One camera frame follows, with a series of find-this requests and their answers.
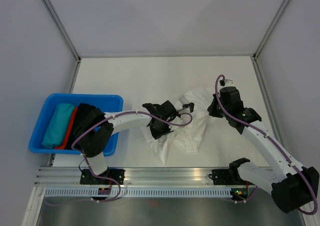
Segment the white printed t shirt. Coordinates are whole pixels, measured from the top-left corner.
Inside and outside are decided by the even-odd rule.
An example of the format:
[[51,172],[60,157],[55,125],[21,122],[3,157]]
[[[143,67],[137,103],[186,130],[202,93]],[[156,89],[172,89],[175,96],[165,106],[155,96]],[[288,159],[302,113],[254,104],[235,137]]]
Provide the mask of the white printed t shirt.
[[[167,164],[171,147],[176,147],[181,152],[187,154],[199,151],[207,124],[214,121],[207,111],[207,108],[213,101],[213,93],[214,89],[211,87],[198,87],[187,91],[173,103],[174,107],[178,110],[182,108],[182,104],[194,103],[193,120],[187,126],[170,125],[169,128],[173,132],[159,139],[152,137],[148,127],[141,128],[147,144],[164,166]],[[173,122],[179,124],[181,120],[178,117]]]

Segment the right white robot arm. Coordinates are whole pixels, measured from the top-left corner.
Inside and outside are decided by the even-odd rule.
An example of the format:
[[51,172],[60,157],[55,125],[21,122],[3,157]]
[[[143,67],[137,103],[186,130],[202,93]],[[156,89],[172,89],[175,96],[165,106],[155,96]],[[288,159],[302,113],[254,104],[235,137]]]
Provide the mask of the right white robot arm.
[[263,156],[271,171],[260,168],[247,158],[229,164],[228,178],[239,184],[250,182],[271,195],[273,202],[284,213],[301,210],[313,202],[312,211],[318,211],[318,186],[320,174],[314,167],[305,167],[271,135],[261,116],[253,109],[244,107],[239,90],[231,81],[215,90],[208,113],[215,118],[225,118],[229,125],[248,140]]

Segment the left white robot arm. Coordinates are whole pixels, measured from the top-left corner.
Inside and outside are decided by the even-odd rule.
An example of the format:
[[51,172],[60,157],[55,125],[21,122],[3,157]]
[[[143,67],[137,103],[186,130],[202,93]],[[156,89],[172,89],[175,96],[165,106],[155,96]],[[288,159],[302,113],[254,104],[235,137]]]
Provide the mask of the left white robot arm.
[[103,151],[112,135],[134,127],[147,127],[158,140],[172,132],[169,125],[178,115],[173,104],[167,100],[162,104],[145,103],[142,107],[147,111],[122,111],[109,116],[95,108],[74,128],[75,141],[71,147],[84,155],[91,177],[98,184],[109,179]]

